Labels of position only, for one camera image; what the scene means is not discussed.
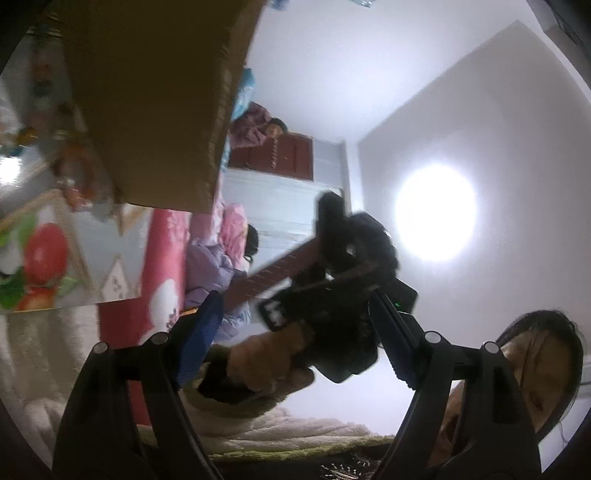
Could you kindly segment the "operator right hand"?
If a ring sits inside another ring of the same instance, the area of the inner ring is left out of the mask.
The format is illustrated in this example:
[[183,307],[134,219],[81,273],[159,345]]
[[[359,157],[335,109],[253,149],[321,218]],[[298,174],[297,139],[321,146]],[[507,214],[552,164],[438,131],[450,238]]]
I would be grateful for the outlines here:
[[226,374],[233,383],[252,392],[290,395],[315,381],[310,367],[297,367],[293,362],[307,346],[307,332],[300,322],[250,336],[230,348]]

